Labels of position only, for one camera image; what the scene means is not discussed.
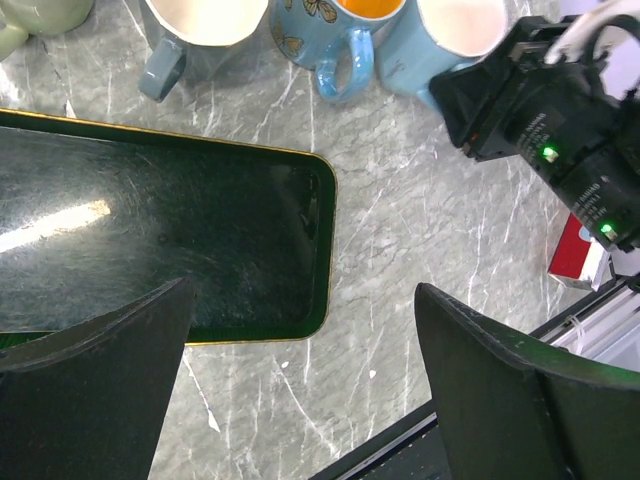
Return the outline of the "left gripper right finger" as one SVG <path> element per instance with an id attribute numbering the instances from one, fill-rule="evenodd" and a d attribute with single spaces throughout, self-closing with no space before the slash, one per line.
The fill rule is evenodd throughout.
<path id="1" fill-rule="evenodd" d="M 414 309 L 453 478 L 638 478 L 638 373 L 545 344 L 428 283 Z"/>

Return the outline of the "pale green mug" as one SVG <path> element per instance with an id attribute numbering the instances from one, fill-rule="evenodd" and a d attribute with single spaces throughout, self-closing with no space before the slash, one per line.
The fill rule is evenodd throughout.
<path id="1" fill-rule="evenodd" d="M 30 36 L 56 36 L 81 25 L 93 0 L 6 0 L 1 2 L 1 60 Z"/>

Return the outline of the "light blue hexagonal mug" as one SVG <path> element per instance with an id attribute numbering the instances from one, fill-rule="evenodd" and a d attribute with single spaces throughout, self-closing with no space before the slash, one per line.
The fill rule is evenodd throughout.
<path id="1" fill-rule="evenodd" d="M 429 82 L 490 53 L 507 26 L 502 0 L 408 1 L 378 46 L 379 80 L 387 90 L 437 109 Z"/>

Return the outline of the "blue mug tan rim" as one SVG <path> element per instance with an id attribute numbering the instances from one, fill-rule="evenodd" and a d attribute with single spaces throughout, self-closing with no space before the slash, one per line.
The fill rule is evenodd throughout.
<path id="1" fill-rule="evenodd" d="M 320 96 L 346 103 L 374 75 L 374 34 L 396 17 L 403 1 L 288 1 L 269 3 L 276 46 L 291 62 L 310 70 Z"/>

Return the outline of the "dark grey mug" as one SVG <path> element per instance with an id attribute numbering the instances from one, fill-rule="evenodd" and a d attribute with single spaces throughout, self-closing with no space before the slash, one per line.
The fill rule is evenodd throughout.
<path id="1" fill-rule="evenodd" d="M 161 102 L 181 78 L 211 79 L 247 44 L 268 4 L 267 0 L 142 1 L 151 55 L 138 81 L 140 92 Z"/>

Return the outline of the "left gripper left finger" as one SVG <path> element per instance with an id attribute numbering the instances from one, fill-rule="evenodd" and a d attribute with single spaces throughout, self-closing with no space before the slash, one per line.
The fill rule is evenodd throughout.
<path id="1" fill-rule="evenodd" d="M 196 300 L 175 279 L 1 352 L 4 479 L 145 479 Z"/>

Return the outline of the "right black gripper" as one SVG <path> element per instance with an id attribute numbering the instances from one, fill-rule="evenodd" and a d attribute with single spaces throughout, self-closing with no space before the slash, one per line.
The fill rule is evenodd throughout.
<path id="1" fill-rule="evenodd" d="M 606 22 L 579 60 L 545 64 L 575 19 L 521 19 L 494 53 L 429 82 L 456 148 L 478 162 L 520 155 L 549 185 L 629 180 L 630 102 L 605 93 L 608 54 L 594 48 L 605 27 L 628 32 L 630 18 Z"/>

